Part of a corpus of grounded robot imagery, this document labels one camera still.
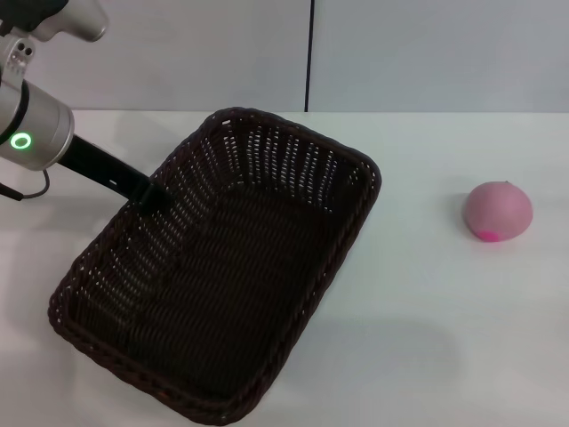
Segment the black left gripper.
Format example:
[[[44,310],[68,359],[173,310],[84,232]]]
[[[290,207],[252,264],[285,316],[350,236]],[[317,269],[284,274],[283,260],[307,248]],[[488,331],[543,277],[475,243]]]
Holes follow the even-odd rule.
[[[171,201],[167,191],[146,174],[77,135],[73,136],[58,164],[112,189],[141,210],[159,209]]]

